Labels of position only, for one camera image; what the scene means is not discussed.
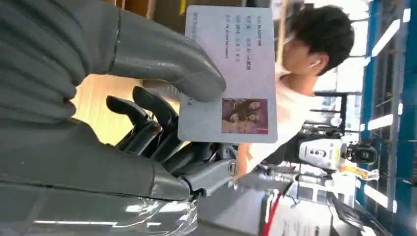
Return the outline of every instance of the paper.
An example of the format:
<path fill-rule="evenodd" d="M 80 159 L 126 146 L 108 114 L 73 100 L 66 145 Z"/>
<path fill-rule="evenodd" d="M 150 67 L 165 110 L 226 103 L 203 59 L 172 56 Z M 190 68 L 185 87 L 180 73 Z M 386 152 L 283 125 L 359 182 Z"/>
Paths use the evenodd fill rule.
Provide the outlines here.
<path fill-rule="evenodd" d="M 330 236 L 331 219 L 328 205 L 281 198 L 267 236 Z"/>
<path fill-rule="evenodd" d="M 190 6 L 185 35 L 203 47 L 226 80 L 210 103 L 181 95 L 179 139 L 274 143 L 275 52 L 270 8 Z"/>

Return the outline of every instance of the white earbud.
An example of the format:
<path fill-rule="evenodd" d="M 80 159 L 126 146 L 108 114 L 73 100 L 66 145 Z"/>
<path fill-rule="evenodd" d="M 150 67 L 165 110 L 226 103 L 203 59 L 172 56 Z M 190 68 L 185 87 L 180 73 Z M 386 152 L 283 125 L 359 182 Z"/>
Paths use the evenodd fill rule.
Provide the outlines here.
<path fill-rule="evenodd" d="M 320 63 L 322 63 L 322 62 L 320 60 L 317 60 L 314 64 L 311 64 L 308 68 L 311 68 L 311 67 L 313 67 L 315 65 L 318 65 Z"/>

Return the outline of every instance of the man's hand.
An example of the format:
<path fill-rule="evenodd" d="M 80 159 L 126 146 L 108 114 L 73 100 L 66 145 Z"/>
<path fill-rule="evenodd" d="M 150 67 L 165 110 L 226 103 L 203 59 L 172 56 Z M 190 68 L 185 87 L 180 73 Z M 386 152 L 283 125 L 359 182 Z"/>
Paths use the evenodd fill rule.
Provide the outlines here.
<path fill-rule="evenodd" d="M 252 161 L 253 157 L 249 153 L 250 144 L 239 144 L 238 147 L 238 174 L 234 178 L 237 180 L 243 177 L 248 172 L 249 163 Z"/>

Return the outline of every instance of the red cable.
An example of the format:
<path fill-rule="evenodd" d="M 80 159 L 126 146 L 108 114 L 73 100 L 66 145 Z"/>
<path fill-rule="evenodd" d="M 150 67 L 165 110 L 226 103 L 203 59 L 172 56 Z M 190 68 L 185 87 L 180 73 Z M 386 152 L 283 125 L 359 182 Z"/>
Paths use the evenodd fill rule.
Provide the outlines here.
<path fill-rule="evenodd" d="M 276 201 L 274 202 L 271 211 L 269 212 L 269 219 L 267 224 L 264 227 L 264 232 L 262 234 L 262 236 L 268 236 L 269 235 L 269 230 L 271 229 L 271 225 L 272 225 L 272 220 L 273 217 L 275 216 L 275 212 L 276 209 L 278 208 L 278 203 L 279 203 L 279 199 L 281 198 L 281 193 L 278 193 Z"/>

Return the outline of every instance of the photo on card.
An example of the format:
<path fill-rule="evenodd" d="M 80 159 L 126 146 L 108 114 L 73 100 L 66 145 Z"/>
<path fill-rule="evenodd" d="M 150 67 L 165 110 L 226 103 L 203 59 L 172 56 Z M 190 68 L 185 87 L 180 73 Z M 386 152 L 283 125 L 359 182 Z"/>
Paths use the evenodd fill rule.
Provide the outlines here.
<path fill-rule="evenodd" d="M 223 98 L 222 133 L 268 134 L 268 101 L 253 98 Z"/>

